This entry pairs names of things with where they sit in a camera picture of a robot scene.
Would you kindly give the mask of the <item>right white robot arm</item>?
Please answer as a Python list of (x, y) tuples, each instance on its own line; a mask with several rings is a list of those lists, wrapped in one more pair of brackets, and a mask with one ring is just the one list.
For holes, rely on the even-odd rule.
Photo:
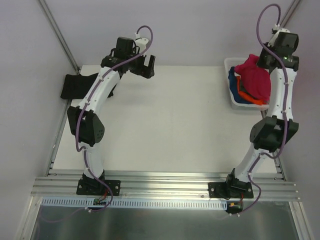
[(299, 36), (282, 27), (272, 33), (270, 41), (262, 45), (257, 62), (270, 76), (268, 110), (251, 129), (251, 145), (244, 159), (226, 178), (223, 190), (231, 198), (252, 189), (252, 173), (259, 160), (277, 158), (299, 129), (292, 114), (293, 85), (299, 69), (299, 57), (293, 54)]

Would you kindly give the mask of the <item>pink t shirt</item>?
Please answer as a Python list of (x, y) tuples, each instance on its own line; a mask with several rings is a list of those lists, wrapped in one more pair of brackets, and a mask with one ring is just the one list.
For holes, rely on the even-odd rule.
[(271, 80), (270, 74), (261, 67), (257, 66), (259, 57), (249, 54), (244, 63), (234, 67), (234, 72), (240, 76), (244, 89), (256, 100), (270, 100)]

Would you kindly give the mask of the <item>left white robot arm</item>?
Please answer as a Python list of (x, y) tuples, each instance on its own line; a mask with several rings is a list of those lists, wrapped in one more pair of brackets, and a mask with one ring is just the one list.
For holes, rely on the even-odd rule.
[(105, 171), (99, 150), (105, 134), (105, 126), (99, 117), (101, 107), (126, 72), (145, 79), (154, 76), (155, 56), (151, 55), (145, 65), (145, 52), (151, 44), (151, 39), (140, 37), (139, 34), (135, 35), (135, 39), (119, 37), (116, 47), (101, 61), (100, 70), (88, 93), (77, 106), (67, 110), (76, 150), (84, 158), (85, 168), (79, 182), (93, 194), (100, 194), (105, 188)]

